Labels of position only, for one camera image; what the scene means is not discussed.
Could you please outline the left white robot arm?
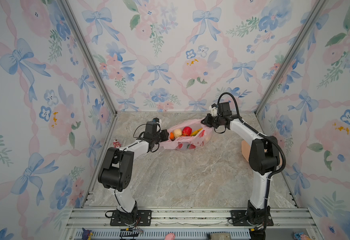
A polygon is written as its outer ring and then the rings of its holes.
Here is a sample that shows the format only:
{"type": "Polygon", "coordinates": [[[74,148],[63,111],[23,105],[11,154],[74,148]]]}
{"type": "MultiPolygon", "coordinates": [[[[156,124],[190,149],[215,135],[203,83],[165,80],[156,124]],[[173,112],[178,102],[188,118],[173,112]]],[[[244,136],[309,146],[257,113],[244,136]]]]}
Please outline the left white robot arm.
{"type": "Polygon", "coordinates": [[[111,190],[117,201],[116,210],[110,217],[112,224],[137,223],[137,202],[128,187],[132,178],[133,162],[147,153],[154,153],[155,147],[169,139],[169,133],[161,128],[159,118],[154,118],[143,126],[144,132],[132,144],[122,148],[108,148],[98,172],[98,182],[111,190]]]}

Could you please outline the pink plastic bag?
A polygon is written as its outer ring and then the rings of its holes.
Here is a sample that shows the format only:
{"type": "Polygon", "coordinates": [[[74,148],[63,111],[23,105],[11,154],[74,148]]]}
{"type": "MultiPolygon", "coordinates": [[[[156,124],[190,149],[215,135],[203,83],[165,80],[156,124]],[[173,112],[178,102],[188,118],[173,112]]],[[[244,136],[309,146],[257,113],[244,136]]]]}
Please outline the pink plastic bag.
{"type": "Polygon", "coordinates": [[[160,146],[166,150],[189,150],[195,149],[197,147],[202,147],[209,142],[213,134],[213,128],[209,128],[201,124],[202,119],[193,119],[182,122],[169,128],[167,131],[173,133],[175,129],[184,129],[185,127],[191,127],[193,132],[196,130],[201,130],[195,137],[179,137],[174,141],[168,140],[160,143],[160,146]]]}

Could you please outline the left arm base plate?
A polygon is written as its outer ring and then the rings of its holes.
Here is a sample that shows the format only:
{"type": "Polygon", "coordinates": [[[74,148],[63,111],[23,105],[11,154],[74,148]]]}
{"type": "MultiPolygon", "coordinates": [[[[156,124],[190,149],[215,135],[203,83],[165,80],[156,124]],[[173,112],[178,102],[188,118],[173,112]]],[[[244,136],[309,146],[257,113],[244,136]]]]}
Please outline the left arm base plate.
{"type": "Polygon", "coordinates": [[[152,220],[152,210],[134,210],[131,213],[124,213],[119,210],[112,211],[110,226],[112,227],[127,227],[141,226],[149,227],[152,220]]]}

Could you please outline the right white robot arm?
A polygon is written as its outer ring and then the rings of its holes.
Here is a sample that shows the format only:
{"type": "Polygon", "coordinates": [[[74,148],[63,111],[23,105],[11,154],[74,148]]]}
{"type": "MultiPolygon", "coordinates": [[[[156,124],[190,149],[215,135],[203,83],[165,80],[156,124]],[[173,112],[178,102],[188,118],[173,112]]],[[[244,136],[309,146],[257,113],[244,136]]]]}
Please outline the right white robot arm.
{"type": "Polygon", "coordinates": [[[249,165],[254,175],[252,195],[246,216],[233,220],[233,224],[247,221],[252,226],[266,226],[269,220],[271,175],[277,171],[280,164],[280,151],[269,137],[254,129],[240,115],[234,115],[229,103],[213,104],[210,111],[211,113],[201,121],[203,125],[214,129],[224,126],[238,134],[250,146],[249,165]]]}

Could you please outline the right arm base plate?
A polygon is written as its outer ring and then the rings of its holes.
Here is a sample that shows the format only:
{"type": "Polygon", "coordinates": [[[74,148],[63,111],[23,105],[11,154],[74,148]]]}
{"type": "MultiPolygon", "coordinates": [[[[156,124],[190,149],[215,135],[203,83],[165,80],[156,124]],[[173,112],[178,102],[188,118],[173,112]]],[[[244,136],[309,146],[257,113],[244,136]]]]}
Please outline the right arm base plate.
{"type": "Polygon", "coordinates": [[[262,226],[264,220],[262,216],[248,214],[247,210],[231,210],[228,222],[236,227],[257,227],[262,226]]]}

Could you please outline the peach scalloped plastic bowl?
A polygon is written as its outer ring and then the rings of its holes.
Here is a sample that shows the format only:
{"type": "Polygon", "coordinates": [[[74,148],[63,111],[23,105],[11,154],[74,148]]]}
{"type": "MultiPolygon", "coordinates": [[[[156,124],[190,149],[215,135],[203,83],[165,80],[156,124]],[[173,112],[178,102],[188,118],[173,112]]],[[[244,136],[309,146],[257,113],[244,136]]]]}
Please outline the peach scalloped plastic bowl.
{"type": "MultiPolygon", "coordinates": [[[[251,146],[246,141],[242,141],[242,154],[247,162],[249,162],[250,151],[251,146]]],[[[280,164],[278,165],[278,167],[280,168],[283,163],[282,156],[278,150],[275,150],[274,152],[279,154],[280,164]]]]}

